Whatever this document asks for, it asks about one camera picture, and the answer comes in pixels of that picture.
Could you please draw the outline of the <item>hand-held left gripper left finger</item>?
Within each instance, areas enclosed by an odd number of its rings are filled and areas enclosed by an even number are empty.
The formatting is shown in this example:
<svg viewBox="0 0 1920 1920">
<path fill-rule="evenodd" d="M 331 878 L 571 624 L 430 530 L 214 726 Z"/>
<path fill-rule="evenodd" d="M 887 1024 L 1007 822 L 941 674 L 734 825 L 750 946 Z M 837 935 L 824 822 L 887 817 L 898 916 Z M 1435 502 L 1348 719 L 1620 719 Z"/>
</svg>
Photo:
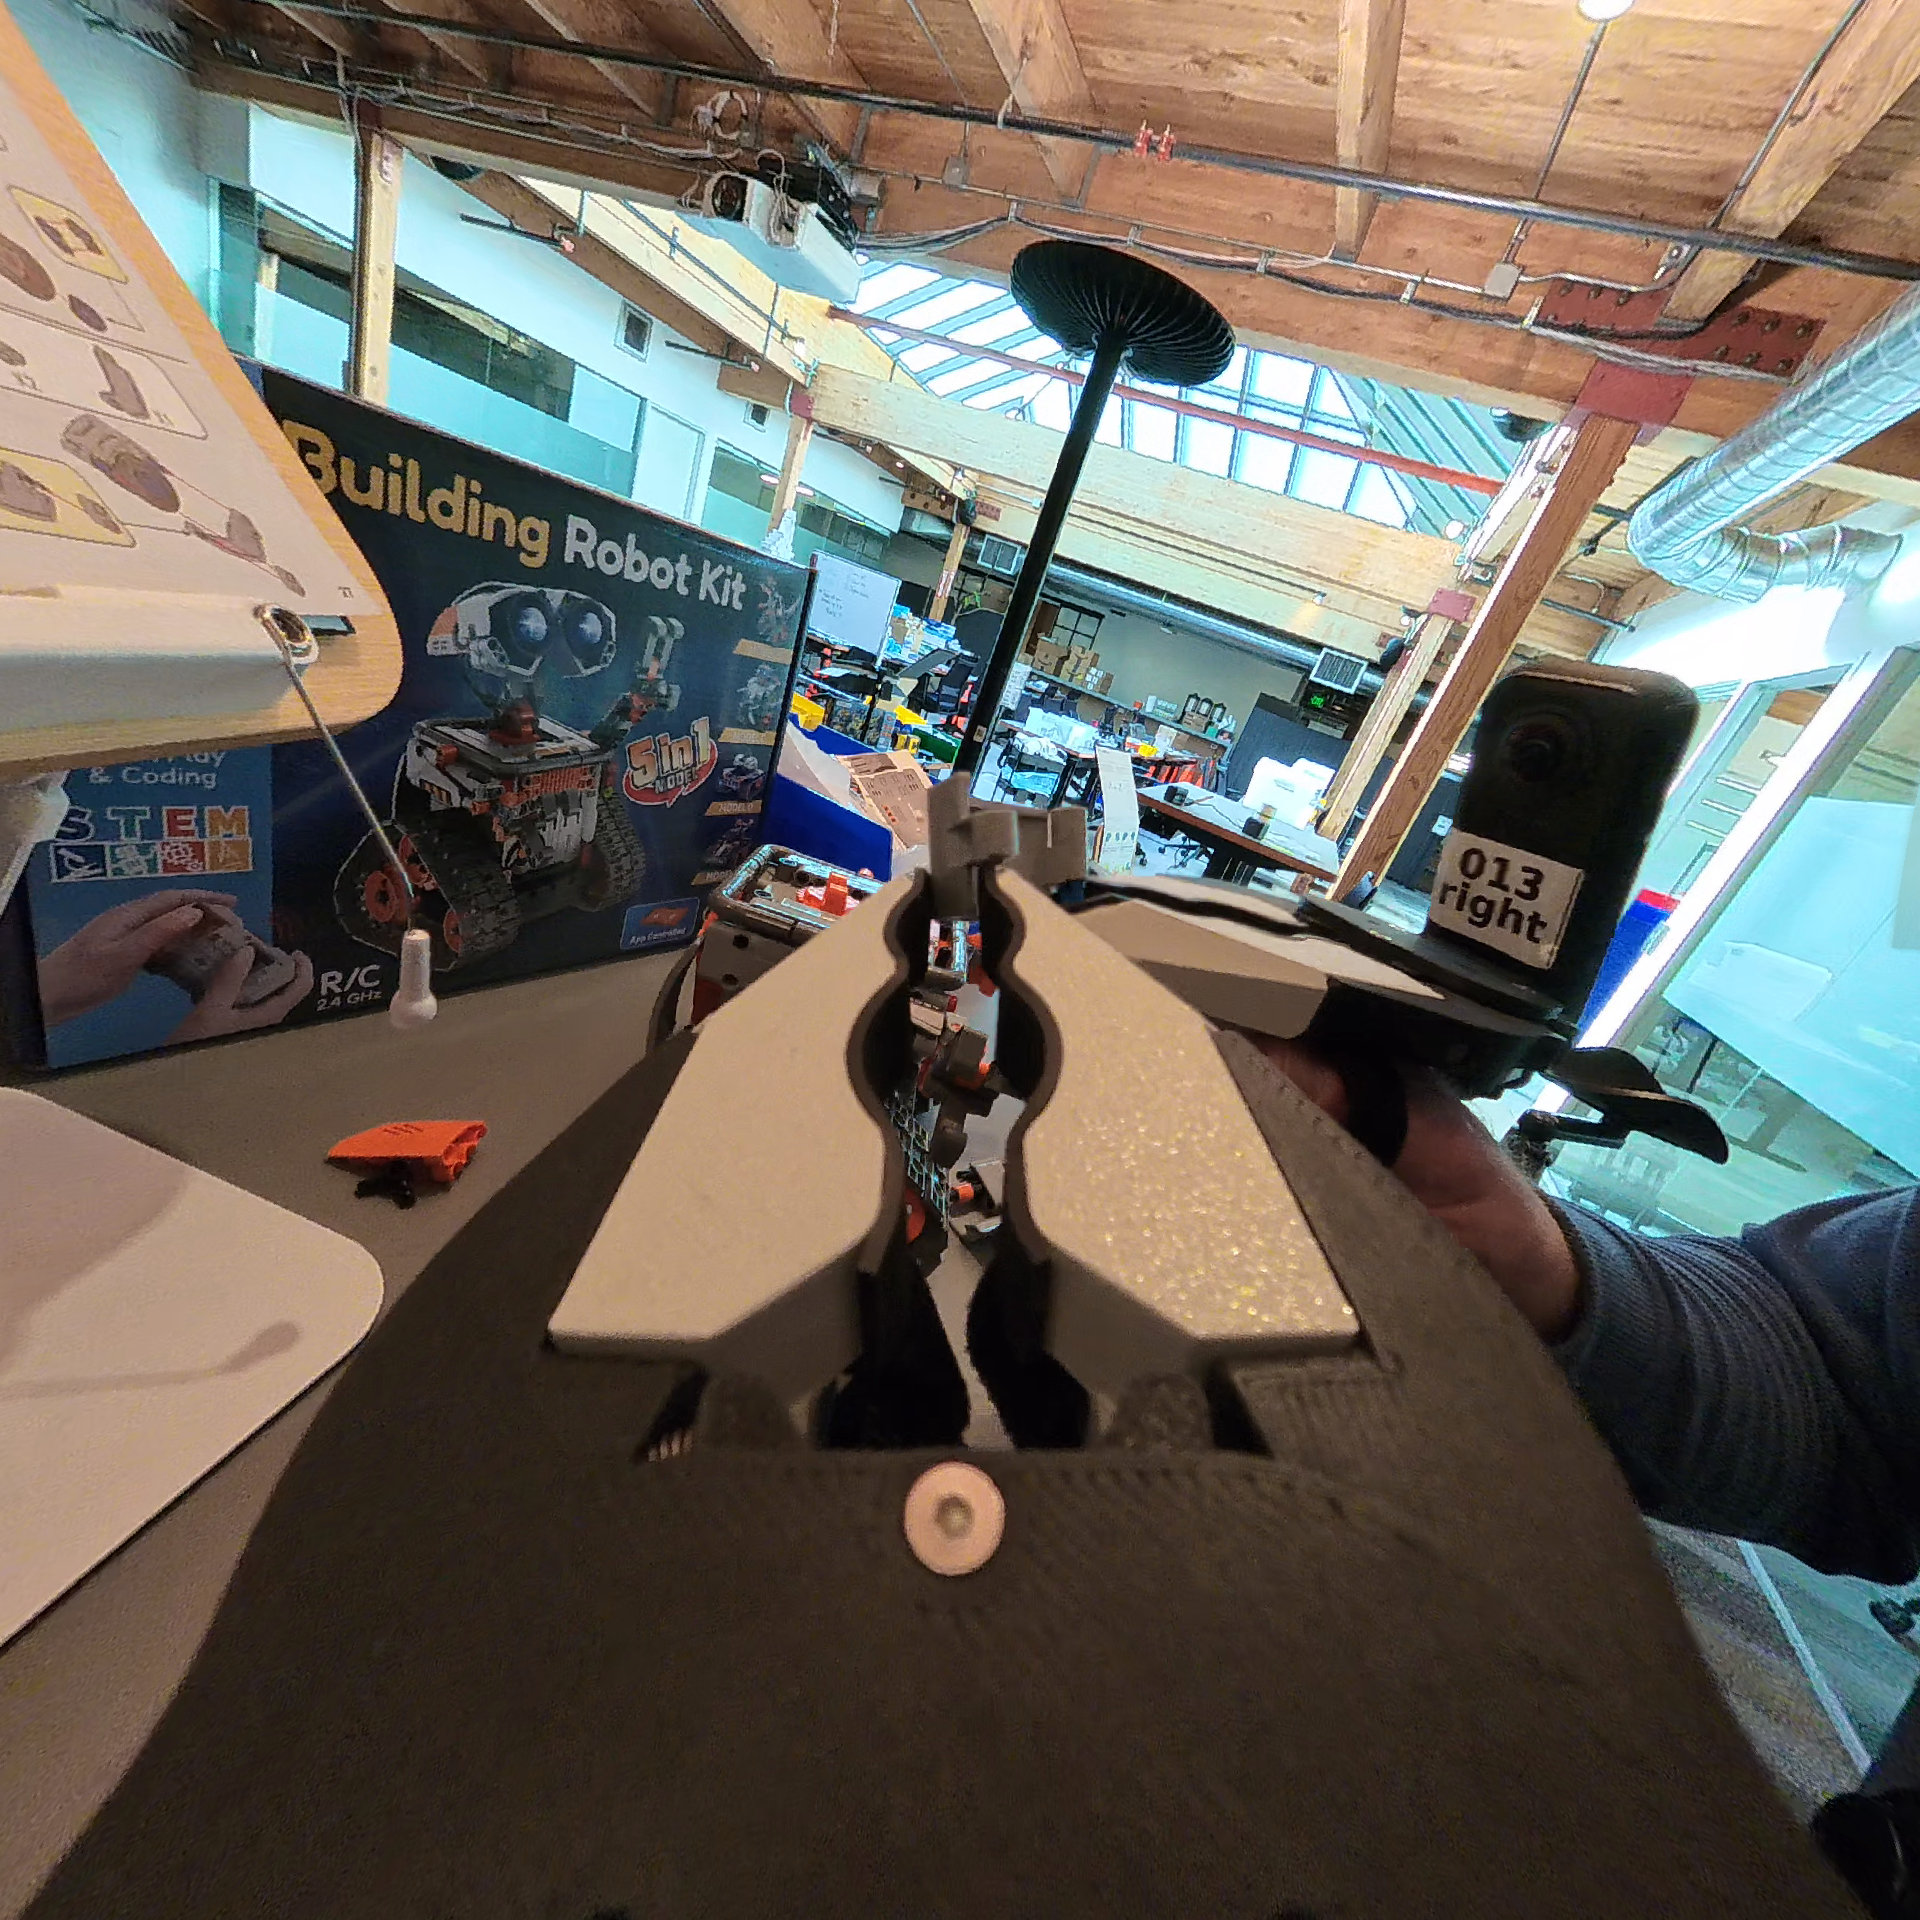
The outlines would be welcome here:
<svg viewBox="0 0 1920 1920">
<path fill-rule="evenodd" d="M 784 1410 L 830 1399 L 842 1445 L 965 1437 L 882 1105 L 928 935 L 928 878 L 892 878 L 665 1047 L 661 1112 L 551 1311 L 559 1351 L 690 1363 Z"/>
</svg>

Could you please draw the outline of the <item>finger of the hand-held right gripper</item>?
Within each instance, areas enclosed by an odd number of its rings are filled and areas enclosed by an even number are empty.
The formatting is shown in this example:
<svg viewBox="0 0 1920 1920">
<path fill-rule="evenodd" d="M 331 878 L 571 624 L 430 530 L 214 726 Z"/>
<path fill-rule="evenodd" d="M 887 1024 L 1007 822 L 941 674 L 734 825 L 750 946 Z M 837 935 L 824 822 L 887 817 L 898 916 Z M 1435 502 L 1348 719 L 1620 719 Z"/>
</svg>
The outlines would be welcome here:
<svg viewBox="0 0 1920 1920">
<path fill-rule="evenodd" d="M 1114 900 L 1161 906 L 1189 916 L 1304 921 L 1294 895 L 1189 876 L 1101 876 L 1084 884 L 1082 912 Z"/>
<path fill-rule="evenodd" d="M 1093 906 L 1079 924 L 1206 1020 L 1265 1037 L 1304 1037 L 1336 996 L 1396 1013 L 1445 1005 L 1430 984 L 1316 935 L 1189 916 L 1169 906 Z"/>
</svg>

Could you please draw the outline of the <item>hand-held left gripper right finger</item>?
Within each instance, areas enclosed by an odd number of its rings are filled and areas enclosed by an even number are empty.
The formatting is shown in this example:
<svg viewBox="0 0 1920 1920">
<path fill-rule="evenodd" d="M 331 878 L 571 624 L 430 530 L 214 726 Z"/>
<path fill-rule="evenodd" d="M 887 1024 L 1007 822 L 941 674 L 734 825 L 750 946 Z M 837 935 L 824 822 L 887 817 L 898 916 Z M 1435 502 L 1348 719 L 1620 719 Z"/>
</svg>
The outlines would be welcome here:
<svg viewBox="0 0 1920 1920">
<path fill-rule="evenodd" d="M 1260 1452 L 1238 1368 L 1339 1357 L 1360 1317 L 1226 1029 L 1011 870 L 979 878 L 999 1068 L 1022 1097 L 969 1357 L 1018 1451 Z"/>
</svg>

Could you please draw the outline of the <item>person's right forearm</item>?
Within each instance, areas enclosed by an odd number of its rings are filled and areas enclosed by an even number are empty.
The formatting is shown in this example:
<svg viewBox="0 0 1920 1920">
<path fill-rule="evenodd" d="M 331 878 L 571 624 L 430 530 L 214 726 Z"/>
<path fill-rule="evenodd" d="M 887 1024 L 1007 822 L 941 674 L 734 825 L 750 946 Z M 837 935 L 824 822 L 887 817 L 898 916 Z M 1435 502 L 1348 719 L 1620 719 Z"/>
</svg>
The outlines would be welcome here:
<svg viewBox="0 0 1920 1920">
<path fill-rule="evenodd" d="M 1916 1190 L 1737 1239 L 1557 1225 L 1582 1311 L 1556 1357 L 1649 1519 L 1916 1577 Z"/>
</svg>

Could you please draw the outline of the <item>person's right hand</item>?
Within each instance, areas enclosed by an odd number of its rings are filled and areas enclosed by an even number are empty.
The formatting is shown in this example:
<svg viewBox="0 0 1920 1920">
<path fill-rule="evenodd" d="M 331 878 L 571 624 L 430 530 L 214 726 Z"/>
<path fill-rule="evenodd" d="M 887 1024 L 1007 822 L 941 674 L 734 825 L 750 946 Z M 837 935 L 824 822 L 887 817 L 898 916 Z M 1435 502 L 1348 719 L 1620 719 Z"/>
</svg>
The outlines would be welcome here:
<svg viewBox="0 0 1920 1920">
<path fill-rule="evenodd" d="M 1582 1312 L 1582 1268 L 1542 1193 L 1426 1070 L 1405 1070 L 1396 1179 L 1487 1268 L 1531 1330 L 1557 1342 Z"/>
</svg>

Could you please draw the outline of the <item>grey orange tracked toy robot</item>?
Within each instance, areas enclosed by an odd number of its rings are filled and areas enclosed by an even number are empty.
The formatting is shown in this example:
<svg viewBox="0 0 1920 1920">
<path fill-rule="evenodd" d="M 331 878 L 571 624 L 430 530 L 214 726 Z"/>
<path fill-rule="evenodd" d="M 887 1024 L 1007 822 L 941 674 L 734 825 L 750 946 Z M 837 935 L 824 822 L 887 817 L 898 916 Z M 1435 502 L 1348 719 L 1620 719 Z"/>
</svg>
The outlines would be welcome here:
<svg viewBox="0 0 1920 1920">
<path fill-rule="evenodd" d="M 784 847 L 758 847 L 708 895 L 698 936 L 665 975 L 648 1047 L 704 1023 L 806 942 L 832 931 L 878 878 Z M 979 964 L 979 927 L 934 921 L 932 958 L 909 1000 L 912 1058 L 882 1079 L 882 1109 L 904 1154 L 904 1239 L 924 1278 L 960 1232 L 965 1243 L 999 1225 L 999 1165 L 969 1146 L 1011 1085 L 996 1068 L 999 1000 Z"/>
</svg>

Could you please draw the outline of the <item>small orange fin piece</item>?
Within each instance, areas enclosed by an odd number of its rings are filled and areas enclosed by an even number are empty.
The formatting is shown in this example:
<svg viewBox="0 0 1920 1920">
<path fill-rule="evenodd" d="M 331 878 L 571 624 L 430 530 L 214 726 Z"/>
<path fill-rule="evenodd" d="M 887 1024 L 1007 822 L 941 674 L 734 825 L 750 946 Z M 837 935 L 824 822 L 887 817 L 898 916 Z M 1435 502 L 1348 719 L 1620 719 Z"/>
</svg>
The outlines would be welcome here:
<svg viewBox="0 0 1920 1920">
<path fill-rule="evenodd" d="M 355 1199 L 407 1211 L 429 1190 L 450 1190 L 484 1141 L 479 1119 L 391 1119 L 338 1141 L 326 1161 L 355 1172 Z"/>
</svg>

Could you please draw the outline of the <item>white sticker sheet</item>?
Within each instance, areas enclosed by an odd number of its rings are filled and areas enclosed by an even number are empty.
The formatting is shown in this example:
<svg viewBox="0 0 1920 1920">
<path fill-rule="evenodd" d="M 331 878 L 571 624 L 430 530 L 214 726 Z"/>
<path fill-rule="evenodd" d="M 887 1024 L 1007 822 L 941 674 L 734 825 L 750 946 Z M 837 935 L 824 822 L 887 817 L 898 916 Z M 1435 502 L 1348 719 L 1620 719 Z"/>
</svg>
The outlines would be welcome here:
<svg viewBox="0 0 1920 1920">
<path fill-rule="evenodd" d="M 932 837 L 934 776 L 915 750 L 842 758 L 854 803 L 885 822 L 898 847 L 924 847 Z"/>
</svg>

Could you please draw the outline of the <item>blue plastic bin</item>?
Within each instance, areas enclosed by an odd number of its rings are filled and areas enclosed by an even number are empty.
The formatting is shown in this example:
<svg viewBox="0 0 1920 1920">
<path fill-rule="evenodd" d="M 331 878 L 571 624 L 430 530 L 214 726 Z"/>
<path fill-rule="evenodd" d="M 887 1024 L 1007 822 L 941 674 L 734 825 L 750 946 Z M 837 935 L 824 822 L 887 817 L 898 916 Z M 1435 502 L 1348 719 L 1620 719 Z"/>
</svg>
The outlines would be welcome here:
<svg viewBox="0 0 1920 1920">
<path fill-rule="evenodd" d="M 760 838 L 878 881 L 928 865 L 924 847 L 898 847 L 892 828 L 854 803 L 842 758 L 885 754 L 854 736 L 790 726 L 780 740 Z"/>
</svg>

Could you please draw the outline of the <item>whiteboard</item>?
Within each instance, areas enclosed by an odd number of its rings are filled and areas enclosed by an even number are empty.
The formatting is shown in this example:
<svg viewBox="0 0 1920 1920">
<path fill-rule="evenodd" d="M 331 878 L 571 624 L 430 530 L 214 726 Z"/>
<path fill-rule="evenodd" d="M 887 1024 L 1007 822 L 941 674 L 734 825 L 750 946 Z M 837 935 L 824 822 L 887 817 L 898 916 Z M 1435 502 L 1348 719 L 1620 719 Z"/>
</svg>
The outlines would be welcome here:
<svg viewBox="0 0 1920 1920">
<path fill-rule="evenodd" d="M 806 635 L 832 647 L 878 657 L 898 605 L 902 582 L 832 551 L 810 555 L 813 593 L 806 605 Z"/>
</svg>

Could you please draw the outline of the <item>blue robot kit box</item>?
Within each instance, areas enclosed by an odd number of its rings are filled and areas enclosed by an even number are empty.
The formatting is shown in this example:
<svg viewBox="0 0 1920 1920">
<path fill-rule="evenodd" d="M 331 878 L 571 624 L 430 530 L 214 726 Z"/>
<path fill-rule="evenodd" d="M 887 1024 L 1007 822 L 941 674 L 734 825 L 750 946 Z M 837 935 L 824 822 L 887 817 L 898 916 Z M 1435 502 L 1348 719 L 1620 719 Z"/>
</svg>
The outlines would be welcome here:
<svg viewBox="0 0 1920 1920">
<path fill-rule="evenodd" d="M 806 573 L 258 370 L 400 624 L 342 737 L 64 775 L 5 1036 L 83 1068 L 683 946 L 760 838 Z"/>
</svg>

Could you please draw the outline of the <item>white book stand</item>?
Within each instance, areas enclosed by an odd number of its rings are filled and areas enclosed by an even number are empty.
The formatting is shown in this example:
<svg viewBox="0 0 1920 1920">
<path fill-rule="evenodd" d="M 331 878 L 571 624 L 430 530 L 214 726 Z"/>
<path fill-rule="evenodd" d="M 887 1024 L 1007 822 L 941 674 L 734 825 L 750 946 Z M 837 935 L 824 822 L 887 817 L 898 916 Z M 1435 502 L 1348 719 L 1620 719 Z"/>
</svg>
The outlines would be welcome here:
<svg viewBox="0 0 1920 1920">
<path fill-rule="evenodd" d="M 157 292 L 370 612 L 5 587 L 5 899 L 70 813 L 64 775 L 187 747 L 334 746 L 400 687 L 370 562 L 5 17 L 11 84 Z M 355 1241 L 33 1090 L 5 1090 L 5 1638 L 35 1623 L 371 1330 Z"/>
</svg>

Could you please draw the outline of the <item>black floor lamp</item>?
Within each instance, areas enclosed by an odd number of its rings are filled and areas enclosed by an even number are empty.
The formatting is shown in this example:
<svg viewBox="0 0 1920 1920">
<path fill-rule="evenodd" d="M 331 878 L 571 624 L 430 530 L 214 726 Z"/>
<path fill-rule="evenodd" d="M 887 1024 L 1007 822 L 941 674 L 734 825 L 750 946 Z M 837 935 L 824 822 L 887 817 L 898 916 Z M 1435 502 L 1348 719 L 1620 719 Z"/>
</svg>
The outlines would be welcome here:
<svg viewBox="0 0 1920 1920">
<path fill-rule="evenodd" d="M 960 776 L 974 776 L 987 754 L 1003 690 L 1018 661 L 1018 647 L 1029 637 L 1046 573 L 1060 542 L 1071 496 L 1120 370 L 1129 365 L 1142 378 L 1171 390 L 1210 386 L 1230 361 L 1238 345 L 1236 329 L 1212 302 L 1162 269 L 1104 244 L 1075 239 L 1029 244 L 1018 250 L 1010 285 L 1033 322 L 1071 357 L 1089 358 L 1089 377 L 1011 601 L 976 687 L 974 714 L 954 761 Z"/>
</svg>

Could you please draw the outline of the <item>open instruction booklet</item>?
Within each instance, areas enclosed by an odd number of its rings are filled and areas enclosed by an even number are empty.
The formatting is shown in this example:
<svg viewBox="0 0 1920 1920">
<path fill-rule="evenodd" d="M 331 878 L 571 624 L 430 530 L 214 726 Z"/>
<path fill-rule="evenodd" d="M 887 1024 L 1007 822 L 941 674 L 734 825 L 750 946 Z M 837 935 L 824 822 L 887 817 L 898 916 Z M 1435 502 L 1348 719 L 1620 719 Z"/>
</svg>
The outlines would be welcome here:
<svg viewBox="0 0 1920 1920">
<path fill-rule="evenodd" d="M 5 587 L 371 601 L 5 84 Z"/>
</svg>

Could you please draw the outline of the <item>silver air duct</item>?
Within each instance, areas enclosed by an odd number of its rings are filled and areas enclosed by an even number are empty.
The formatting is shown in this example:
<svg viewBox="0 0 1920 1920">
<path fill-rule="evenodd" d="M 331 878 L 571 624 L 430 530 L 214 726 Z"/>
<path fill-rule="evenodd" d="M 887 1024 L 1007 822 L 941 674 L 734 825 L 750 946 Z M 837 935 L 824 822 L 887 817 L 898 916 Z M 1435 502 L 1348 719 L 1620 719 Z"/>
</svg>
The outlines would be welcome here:
<svg viewBox="0 0 1920 1920">
<path fill-rule="evenodd" d="M 1916 286 L 1760 420 L 1647 494 L 1625 545 L 1670 585 L 1735 605 L 1776 587 L 1875 587 L 1901 555 L 1901 536 L 1845 521 L 1768 536 L 1743 518 L 1914 413 Z"/>
</svg>

